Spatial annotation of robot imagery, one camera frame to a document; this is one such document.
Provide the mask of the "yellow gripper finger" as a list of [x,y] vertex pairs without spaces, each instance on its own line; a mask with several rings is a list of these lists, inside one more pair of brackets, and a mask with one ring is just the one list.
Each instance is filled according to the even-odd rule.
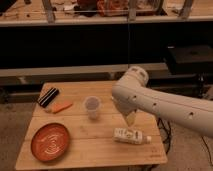
[[128,116],[125,117],[125,121],[127,123],[128,126],[132,126],[135,122],[135,118],[136,118],[136,113],[132,112],[130,113]]

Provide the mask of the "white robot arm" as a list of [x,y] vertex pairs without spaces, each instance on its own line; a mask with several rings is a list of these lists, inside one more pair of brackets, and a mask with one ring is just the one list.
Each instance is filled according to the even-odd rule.
[[149,75],[130,67],[112,86],[113,102],[124,119],[142,110],[213,138],[213,101],[165,93],[147,88]]

